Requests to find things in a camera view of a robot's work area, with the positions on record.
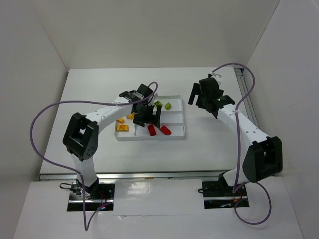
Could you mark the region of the aluminium side rail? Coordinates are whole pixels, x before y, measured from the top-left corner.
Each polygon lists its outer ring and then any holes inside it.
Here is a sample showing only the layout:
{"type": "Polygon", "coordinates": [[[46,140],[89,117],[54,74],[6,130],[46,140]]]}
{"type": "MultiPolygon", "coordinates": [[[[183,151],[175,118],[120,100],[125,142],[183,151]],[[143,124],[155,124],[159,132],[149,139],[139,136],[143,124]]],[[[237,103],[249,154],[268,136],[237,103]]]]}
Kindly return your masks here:
{"type": "MultiPolygon", "coordinates": [[[[245,70],[244,68],[241,67],[235,67],[234,68],[234,72],[236,75],[236,79],[240,88],[240,92],[242,94],[242,96],[244,96],[248,90],[249,90],[249,85],[246,82],[246,76],[248,76],[248,71],[245,70]]],[[[243,102],[240,105],[240,108],[245,107],[246,110],[246,115],[247,118],[257,127],[259,127],[257,118],[256,118],[256,114],[254,111],[254,107],[252,104],[252,100],[250,98],[250,96],[246,97],[243,102]]]]}

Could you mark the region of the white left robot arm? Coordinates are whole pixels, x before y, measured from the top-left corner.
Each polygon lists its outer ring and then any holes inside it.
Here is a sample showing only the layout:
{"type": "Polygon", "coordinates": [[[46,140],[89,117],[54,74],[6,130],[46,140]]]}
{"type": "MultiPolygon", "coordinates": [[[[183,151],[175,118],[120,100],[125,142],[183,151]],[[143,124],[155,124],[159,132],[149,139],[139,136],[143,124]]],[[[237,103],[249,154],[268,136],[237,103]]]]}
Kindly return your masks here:
{"type": "Polygon", "coordinates": [[[150,85],[140,84],[136,90],[120,93],[114,101],[87,114],[74,113],[69,121],[63,144],[71,154],[79,187],[92,194],[99,184],[94,169],[93,155],[98,149],[99,134],[110,124],[130,113],[135,114],[133,123],[160,127],[161,109],[153,113],[151,104],[156,90],[150,85]]]}

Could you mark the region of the red rounded lego brick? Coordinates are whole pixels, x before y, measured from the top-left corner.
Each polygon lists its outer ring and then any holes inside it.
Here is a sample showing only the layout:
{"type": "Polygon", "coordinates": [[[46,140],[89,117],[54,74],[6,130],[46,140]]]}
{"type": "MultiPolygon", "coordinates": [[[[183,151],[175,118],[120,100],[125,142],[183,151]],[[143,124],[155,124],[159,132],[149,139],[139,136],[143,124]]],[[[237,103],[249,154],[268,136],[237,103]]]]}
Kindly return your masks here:
{"type": "Polygon", "coordinates": [[[160,131],[161,131],[165,136],[170,136],[170,135],[172,135],[171,130],[170,130],[168,127],[166,127],[166,126],[161,127],[161,128],[160,128],[160,131]]]}

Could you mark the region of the small yellow lego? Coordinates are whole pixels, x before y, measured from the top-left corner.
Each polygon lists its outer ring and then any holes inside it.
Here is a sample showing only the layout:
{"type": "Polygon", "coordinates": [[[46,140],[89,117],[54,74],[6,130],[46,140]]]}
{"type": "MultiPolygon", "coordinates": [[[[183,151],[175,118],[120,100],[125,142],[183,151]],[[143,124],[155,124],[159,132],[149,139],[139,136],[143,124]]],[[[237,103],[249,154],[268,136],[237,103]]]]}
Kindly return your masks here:
{"type": "Polygon", "coordinates": [[[117,122],[120,123],[120,124],[124,124],[125,121],[124,121],[123,118],[119,118],[119,119],[117,119],[117,122]]]}

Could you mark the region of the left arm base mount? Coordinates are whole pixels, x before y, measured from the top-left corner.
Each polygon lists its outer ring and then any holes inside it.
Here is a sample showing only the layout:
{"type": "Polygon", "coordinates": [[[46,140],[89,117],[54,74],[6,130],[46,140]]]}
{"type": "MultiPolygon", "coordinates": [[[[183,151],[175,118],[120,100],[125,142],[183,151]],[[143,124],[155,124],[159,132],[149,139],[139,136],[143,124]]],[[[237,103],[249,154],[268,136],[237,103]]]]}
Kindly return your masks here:
{"type": "MultiPolygon", "coordinates": [[[[83,192],[77,184],[61,183],[60,189],[70,192],[68,199],[68,212],[83,210],[83,192]]],[[[95,211],[98,207],[101,211],[112,211],[114,208],[114,183],[99,184],[92,195],[86,193],[86,211],[95,211]]]]}

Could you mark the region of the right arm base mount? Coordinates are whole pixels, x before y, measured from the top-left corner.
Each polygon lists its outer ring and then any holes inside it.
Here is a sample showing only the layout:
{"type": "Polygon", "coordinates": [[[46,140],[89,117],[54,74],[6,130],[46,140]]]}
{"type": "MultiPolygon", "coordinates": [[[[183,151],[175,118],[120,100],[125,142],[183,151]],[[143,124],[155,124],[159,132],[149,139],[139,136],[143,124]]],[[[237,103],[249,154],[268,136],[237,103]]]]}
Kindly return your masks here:
{"type": "Polygon", "coordinates": [[[203,195],[205,209],[225,209],[237,207],[250,207],[245,186],[236,193],[233,187],[228,186],[221,173],[216,180],[203,181],[198,193],[203,195]]]}

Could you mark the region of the lime green lego brick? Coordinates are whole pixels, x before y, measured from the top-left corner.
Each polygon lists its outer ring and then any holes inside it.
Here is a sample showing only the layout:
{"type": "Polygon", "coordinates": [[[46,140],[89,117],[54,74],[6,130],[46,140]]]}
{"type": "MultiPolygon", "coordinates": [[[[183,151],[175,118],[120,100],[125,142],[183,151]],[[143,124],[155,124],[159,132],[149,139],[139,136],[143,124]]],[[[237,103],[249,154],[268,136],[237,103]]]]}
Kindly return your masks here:
{"type": "Polygon", "coordinates": [[[166,110],[170,110],[170,109],[171,109],[171,103],[170,103],[170,102],[166,103],[165,106],[164,106],[164,108],[165,108],[166,110]]]}

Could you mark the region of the yellow printed lego brick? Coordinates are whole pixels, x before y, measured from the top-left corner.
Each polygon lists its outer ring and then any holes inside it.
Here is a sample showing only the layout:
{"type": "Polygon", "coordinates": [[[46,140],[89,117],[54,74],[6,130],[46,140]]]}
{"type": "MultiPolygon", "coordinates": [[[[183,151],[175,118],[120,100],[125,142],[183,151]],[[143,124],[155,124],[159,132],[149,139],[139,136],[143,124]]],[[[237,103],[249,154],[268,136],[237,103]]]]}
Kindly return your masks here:
{"type": "Polygon", "coordinates": [[[129,119],[129,120],[133,120],[133,119],[134,119],[134,116],[135,116],[135,113],[132,112],[132,113],[126,115],[126,118],[129,119]]]}

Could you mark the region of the aluminium table edge rail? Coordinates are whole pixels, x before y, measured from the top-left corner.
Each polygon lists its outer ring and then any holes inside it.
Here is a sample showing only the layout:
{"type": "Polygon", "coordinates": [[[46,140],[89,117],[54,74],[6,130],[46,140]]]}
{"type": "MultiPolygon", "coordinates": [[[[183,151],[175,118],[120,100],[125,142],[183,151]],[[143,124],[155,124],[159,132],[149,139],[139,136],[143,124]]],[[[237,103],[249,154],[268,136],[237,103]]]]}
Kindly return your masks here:
{"type": "MultiPolygon", "coordinates": [[[[211,178],[217,177],[225,170],[209,171],[171,171],[171,172],[140,172],[140,173],[98,173],[100,180],[117,179],[172,179],[172,178],[211,178]]],[[[75,174],[41,174],[39,181],[75,180],[75,174]]]]}

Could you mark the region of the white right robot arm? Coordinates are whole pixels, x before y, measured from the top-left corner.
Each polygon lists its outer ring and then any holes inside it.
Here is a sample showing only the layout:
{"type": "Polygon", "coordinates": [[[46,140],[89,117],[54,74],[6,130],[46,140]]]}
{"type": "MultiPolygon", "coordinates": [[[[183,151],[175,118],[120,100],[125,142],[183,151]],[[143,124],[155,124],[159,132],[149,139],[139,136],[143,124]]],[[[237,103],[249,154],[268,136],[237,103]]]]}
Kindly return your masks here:
{"type": "Polygon", "coordinates": [[[282,142],[257,128],[235,101],[219,88],[213,77],[194,83],[188,103],[196,104],[223,122],[237,136],[239,148],[236,168],[221,173],[217,185],[221,190],[244,183],[256,183],[283,170],[282,142]]]}

